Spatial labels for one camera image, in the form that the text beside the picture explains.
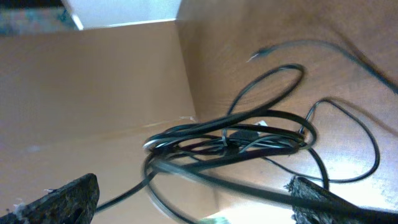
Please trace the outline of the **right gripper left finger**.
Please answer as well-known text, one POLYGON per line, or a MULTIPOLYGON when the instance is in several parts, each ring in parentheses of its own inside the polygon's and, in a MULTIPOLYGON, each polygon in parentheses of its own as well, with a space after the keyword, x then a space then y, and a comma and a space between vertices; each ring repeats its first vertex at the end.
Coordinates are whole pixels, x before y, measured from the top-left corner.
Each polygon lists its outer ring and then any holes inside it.
POLYGON ((90 223, 99 197, 97 176, 88 173, 30 204, 19 205, 1 217, 1 224, 90 223))

